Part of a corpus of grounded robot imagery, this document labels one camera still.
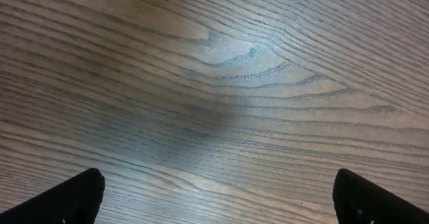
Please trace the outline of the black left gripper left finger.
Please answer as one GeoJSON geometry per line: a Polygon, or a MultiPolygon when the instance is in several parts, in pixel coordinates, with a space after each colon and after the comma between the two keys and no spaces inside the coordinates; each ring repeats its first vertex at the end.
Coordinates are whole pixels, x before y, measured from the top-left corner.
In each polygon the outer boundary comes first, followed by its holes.
{"type": "Polygon", "coordinates": [[[94,224],[105,178],[89,168],[38,196],[1,213],[1,224],[94,224]]]}

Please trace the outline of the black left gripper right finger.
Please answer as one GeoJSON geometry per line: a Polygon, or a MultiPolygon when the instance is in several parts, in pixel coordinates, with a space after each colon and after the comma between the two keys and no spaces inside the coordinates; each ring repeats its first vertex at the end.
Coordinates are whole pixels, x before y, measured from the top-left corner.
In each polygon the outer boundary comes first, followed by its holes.
{"type": "Polygon", "coordinates": [[[341,168],[332,199],[339,224],[428,224],[428,212],[341,168]]]}

